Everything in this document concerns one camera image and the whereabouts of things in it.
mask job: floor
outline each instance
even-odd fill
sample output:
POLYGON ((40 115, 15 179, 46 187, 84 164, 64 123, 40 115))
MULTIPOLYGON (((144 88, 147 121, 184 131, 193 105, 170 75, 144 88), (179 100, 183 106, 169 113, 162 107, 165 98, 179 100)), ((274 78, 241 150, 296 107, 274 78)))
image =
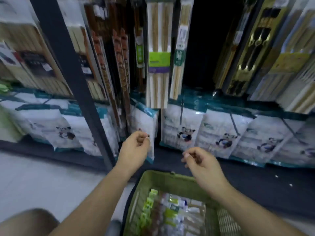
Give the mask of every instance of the floor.
MULTIPOLYGON (((0 222, 31 208, 44 208, 63 221, 105 176, 84 167, 0 152, 0 222)), ((112 219, 122 220, 129 183, 112 219)), ((308 235, 315 236, 315 223, 285 220, 308 235)))

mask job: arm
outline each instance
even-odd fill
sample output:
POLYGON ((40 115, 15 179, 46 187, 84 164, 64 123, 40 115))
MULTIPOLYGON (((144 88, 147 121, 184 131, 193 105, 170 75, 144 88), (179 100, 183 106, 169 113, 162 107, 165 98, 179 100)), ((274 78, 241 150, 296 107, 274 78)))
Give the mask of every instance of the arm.
POLYGON ((217 159, 205 150, 194 147, 184 153, 186 162, 197 183, 218 201, 249 236, 305 236, 275 214, 234 189, 225 178, 217 159))
POLYGON ((134 132, 123 143, 116 166, 49 236, 104 236, 130 177, 144 163, 150 148, 146 133, 134 132))

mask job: right hand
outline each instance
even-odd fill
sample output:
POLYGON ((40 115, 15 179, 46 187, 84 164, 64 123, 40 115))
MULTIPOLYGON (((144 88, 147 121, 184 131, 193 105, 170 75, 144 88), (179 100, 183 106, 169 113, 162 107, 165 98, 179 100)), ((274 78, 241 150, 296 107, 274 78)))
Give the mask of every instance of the right hand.
POLYGON ((218 160, 200 147, 190 148, 183 153, 182 162, 189 168, 199 186, 216 200, 231 188, 218 160))

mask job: green shopping basket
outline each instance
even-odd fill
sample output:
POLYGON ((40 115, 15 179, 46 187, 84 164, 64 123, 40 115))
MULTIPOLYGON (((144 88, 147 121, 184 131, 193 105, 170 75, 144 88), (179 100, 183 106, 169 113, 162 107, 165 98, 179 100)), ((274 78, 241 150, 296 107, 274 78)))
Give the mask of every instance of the green shopping basket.
POLYGON ((193 177, 156 170, 145 171, 134 186, 126 203, 120 236, 136 236, 144 202, 151 189, 199 200, 206 203, 206 235, 243 235, 229 213, 199 187, 193 177))

